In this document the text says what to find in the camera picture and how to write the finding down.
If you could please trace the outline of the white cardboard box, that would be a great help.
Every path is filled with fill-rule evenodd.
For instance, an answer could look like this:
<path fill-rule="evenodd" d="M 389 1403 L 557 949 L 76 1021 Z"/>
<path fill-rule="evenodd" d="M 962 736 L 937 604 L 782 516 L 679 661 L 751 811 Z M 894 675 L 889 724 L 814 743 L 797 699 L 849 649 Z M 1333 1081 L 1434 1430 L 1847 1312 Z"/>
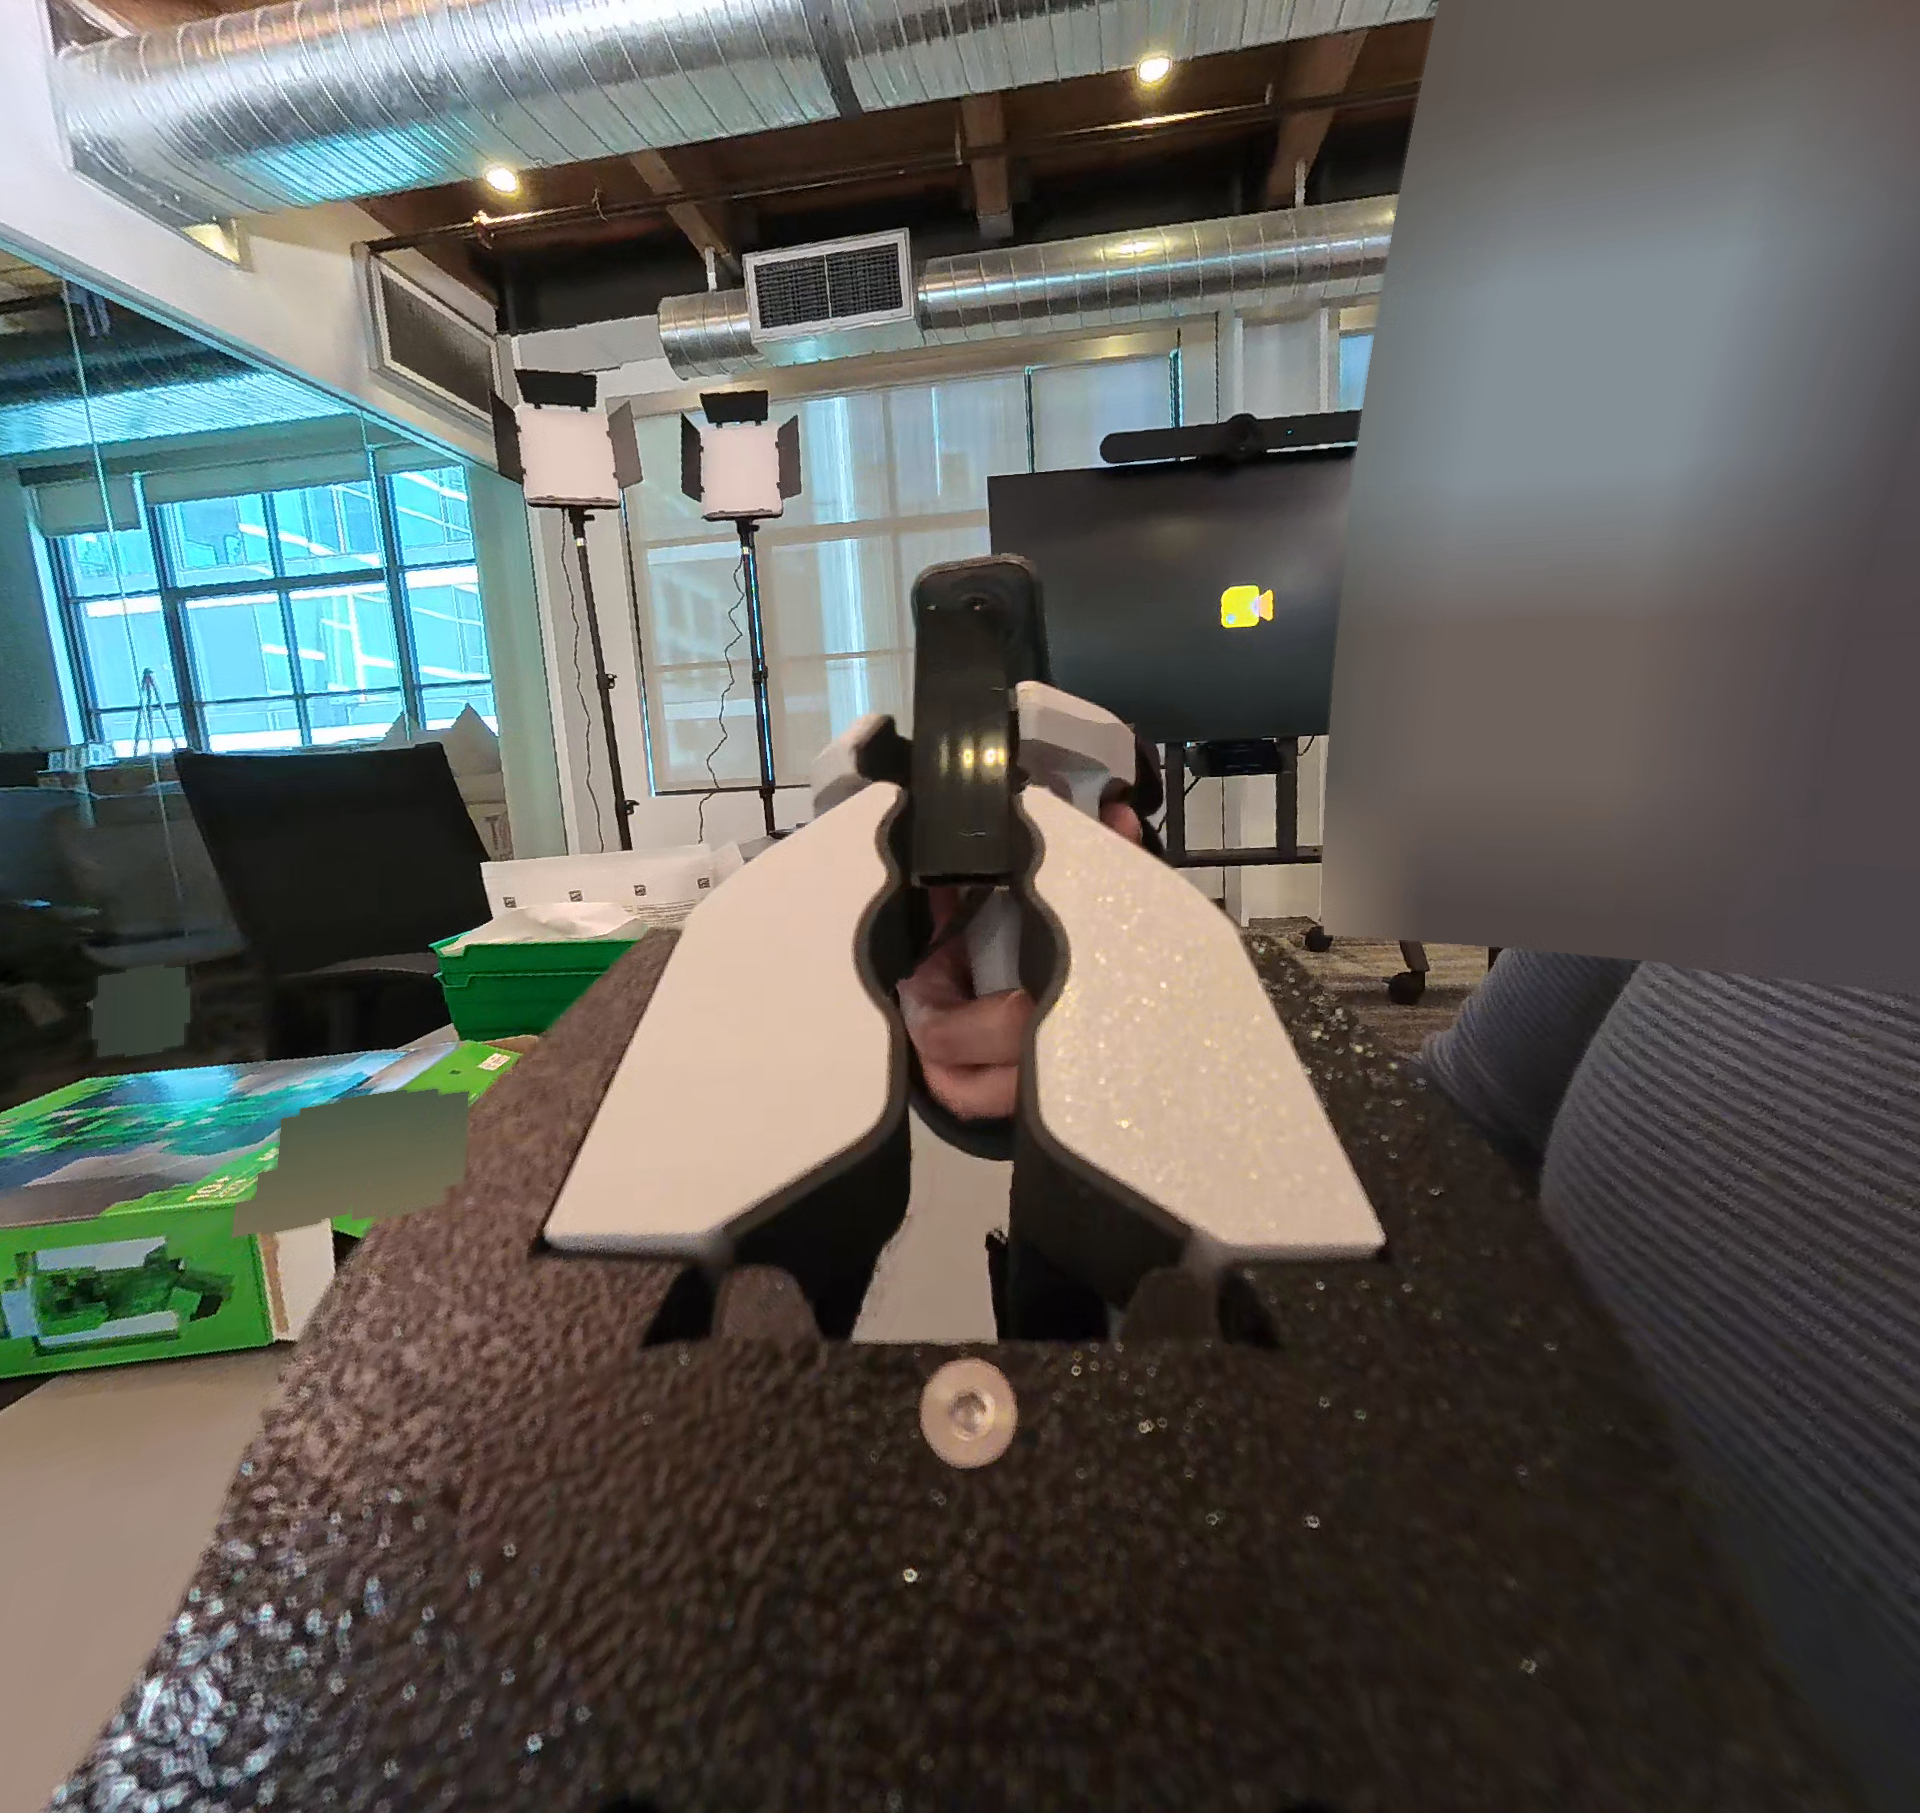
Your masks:
<path fill-rule="evenodd" d="M 492 920 L 571 933 L 679 927 L 750 863 L 761 841 L 626 848 L 480 865 Z"/>

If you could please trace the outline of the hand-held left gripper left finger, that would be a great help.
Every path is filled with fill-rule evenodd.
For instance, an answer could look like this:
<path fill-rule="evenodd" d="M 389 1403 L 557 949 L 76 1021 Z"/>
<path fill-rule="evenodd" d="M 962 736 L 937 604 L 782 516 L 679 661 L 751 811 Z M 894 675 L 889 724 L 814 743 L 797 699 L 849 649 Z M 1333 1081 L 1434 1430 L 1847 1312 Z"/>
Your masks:
<path fill-rule="evenodd" d="M 846 1340 L 911 1198 L 903 788 L 860 788 L 689 912 L 545 1250 L 786 1272 Z"/>

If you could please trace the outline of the black wall grille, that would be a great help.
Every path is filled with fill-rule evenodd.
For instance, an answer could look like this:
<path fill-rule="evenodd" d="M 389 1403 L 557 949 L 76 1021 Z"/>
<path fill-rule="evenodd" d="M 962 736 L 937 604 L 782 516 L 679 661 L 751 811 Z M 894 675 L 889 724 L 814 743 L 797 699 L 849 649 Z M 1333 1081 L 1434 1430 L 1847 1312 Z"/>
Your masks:
<path fill-rule="evenodd" d="M 358 256 L 370 372 L 415 401 L 491 424 L 492 331 L 396 266 L 395 253 Z"/>

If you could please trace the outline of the green plastic tray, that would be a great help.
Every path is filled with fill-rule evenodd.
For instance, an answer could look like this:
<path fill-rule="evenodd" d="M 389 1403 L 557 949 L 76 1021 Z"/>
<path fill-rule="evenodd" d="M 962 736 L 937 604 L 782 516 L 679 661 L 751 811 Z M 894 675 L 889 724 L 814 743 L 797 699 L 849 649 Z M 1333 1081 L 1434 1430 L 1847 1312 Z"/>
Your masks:
<path fill-rule="evenodd" d="M 539 1037 L 619 960 L 645 930 L 531 941 L 448 939 L 433 944 L 446 1020 L 462 1041 Z"/>

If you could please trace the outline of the white air vent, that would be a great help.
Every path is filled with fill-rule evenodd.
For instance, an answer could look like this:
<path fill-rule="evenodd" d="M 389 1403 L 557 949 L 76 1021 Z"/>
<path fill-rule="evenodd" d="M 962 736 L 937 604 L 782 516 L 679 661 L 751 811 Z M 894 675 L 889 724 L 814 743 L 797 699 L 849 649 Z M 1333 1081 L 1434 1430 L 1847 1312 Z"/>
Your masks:
<path fill-rule="evenodd" d="M 750 336 L 762 353 L 857 333 L 917 328 L 917 275 L 907 228 L 741 257 Z"/>

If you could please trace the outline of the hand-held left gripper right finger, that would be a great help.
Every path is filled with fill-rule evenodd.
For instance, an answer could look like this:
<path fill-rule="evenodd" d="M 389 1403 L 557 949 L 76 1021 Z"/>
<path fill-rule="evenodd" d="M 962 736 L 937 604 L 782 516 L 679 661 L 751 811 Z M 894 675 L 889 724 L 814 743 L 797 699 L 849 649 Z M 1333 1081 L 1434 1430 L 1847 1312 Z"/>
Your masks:
<path fill-rule="evenodd" d="M 1384 1228 L 1234 923 L 1069 800 L 1012 802 L 1004 936 L 1032 1021 L 1011 1121 L 1004 1336 L 1125 1321 L 1264 1342 L 1258 1272 L 1384 1257 Z"/>

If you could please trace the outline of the window with white blinds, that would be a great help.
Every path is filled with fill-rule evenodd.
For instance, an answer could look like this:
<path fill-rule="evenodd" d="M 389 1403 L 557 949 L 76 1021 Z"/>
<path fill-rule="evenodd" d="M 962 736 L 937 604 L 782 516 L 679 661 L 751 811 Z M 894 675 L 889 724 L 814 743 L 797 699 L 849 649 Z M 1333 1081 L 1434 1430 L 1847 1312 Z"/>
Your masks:
<path fill-rule="evenodd" d="M 814 755 L 864 712 L 907 719 L 911 592 L 930 566 L 987 552 L 987 482 L 1079 470 L 1118 430 L 1176 424 L 1177 352 L 1019 365 L 772 401 L 796 417 L 801 494 L 755 532 L 772 771 L 804 788 Z M 729 522 L 680 494 L 680 417 L 640 416 L 629 494 L 652 791 L 748 793 L 758 816 L 750 614 Z"/>

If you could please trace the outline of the large paned window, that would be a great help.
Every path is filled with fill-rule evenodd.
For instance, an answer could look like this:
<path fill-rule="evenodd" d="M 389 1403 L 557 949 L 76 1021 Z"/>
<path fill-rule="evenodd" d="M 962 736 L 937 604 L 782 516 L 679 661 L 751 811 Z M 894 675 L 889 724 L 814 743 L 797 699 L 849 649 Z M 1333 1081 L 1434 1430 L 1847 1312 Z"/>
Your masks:
<path fill-rule="evenodd" d="M 131 470 L 29 499 L 85 746 L 272 755 L 499 728 L 462 465 L 273 485 Z"/>

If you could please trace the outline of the panel light on stand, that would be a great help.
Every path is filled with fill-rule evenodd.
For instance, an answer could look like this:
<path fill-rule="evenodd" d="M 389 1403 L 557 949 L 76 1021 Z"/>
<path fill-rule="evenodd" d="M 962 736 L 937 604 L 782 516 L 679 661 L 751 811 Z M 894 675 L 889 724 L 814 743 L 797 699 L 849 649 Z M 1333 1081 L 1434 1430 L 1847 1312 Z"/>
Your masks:
<path fill-rule="evenodd" d="M 601 610 L 592 581 L 591 521 L 625 505 L 623 478 L 636 472 L 633 441 L 619 441 L 588 372 L 516 369 L 512 395 L 491 403 L 499 475 L 520 487 L 531 511 L 555 511 L 571 558 L 574 635 L 591 662 L 591 694 L 582 696 L 588 734 L 605 760 L 608 813 L 600 834 L 615 850 L 633 850 L 633 800 L 619 759 L 614 717 L 615 675 L 608 671 Z"/>
<path fill-rule="evenodd" d="M 680 494 L 710 525 L 729 525 L 739 552 L 739 612 L 750 647 L 755 793 L 767 838 L 777 838 L 772 701 L 758 578 L 758 530 L 801 490 L 797 417 L 772 419 L 764 391 L 711 392 L 680 417 Z"/>

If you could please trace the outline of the small silver air duct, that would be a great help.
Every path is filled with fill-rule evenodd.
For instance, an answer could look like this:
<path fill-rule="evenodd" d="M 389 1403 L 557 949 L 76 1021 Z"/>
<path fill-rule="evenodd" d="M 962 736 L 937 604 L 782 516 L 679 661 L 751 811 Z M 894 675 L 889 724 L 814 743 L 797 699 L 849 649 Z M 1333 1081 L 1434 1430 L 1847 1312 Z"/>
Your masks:
<path fill-rule="evenodd" d="M 1395 212 L 1397 200 L 1380 194 L 927 260 L 914 266 L 913 333 L 857 333 L 762 353 L 743 289 L 666 296 L 655 331 L 666 364 L 693 380 L 1227 312 L 1343 308 L 1379 295 Z"/>

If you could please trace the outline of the green brick set box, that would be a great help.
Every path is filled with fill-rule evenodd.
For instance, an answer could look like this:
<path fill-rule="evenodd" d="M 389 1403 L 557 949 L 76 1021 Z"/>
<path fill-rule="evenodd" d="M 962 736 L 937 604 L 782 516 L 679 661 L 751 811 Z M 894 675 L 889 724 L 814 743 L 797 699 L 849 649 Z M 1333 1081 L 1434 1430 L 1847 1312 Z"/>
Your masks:
<path fill-rule="evenodd" d="M 372 1172 L 294 1222 L 261 1203 L 282 1123 L 405 1095 L 473 1104 L 522 1047 L 427 1037 L 401 1050 L 191 1066 L 72 1083 L 3 1114 L 1 1378 L 298 1342 L 338 1252 L 401 1211 Z"/>

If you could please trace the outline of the person's right hand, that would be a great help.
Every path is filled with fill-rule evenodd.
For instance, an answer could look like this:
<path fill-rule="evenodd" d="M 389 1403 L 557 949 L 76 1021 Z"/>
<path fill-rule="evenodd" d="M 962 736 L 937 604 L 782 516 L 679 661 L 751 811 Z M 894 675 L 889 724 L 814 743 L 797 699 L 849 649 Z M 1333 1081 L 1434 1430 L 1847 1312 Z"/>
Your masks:
<path fill-rule="evenodd" d="M 1021 988 L 977 992 L 965 936 L 950 933 L 962 892 L 925 889 L 930 944 L 898 984 L 903 1021 L 933 1106 L 962 1127 L 1008 1121 L 1036 1007 Z"/>

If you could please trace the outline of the black television screen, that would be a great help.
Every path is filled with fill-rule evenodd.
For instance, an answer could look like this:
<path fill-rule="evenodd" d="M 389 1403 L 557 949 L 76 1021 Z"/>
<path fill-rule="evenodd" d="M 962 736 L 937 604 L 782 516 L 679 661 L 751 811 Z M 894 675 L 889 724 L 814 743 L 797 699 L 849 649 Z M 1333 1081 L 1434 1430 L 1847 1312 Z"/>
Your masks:
<path fill-rule="evenodd" d="M 1325 738 L 1354 450 L 1004 475 L 1053 683 L 1153 743 Z"/>

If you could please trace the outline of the large silver air duct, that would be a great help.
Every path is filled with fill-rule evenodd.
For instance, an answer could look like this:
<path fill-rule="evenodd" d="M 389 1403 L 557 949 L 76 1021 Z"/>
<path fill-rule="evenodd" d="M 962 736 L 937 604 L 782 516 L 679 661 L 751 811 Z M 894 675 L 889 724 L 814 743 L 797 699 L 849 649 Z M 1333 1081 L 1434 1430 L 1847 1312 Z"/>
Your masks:
<path fill-rule="evenodd" d="M 1412 23 L 1436 0 L 296 0 L 65 49 L 71 166 L 178 225 Z"/>

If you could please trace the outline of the person's grey sweater torso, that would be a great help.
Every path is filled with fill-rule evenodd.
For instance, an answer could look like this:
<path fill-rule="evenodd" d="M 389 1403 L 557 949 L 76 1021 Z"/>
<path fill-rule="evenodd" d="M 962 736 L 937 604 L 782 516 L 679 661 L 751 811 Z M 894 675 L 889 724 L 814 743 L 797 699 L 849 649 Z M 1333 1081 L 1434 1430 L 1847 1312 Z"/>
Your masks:
<path fill-rule="evenodd" d="M 1916 1810 L 1916 997 L 1639 965 L 1541 1199 L 1789 1678 L 1865 1797 Z"/>

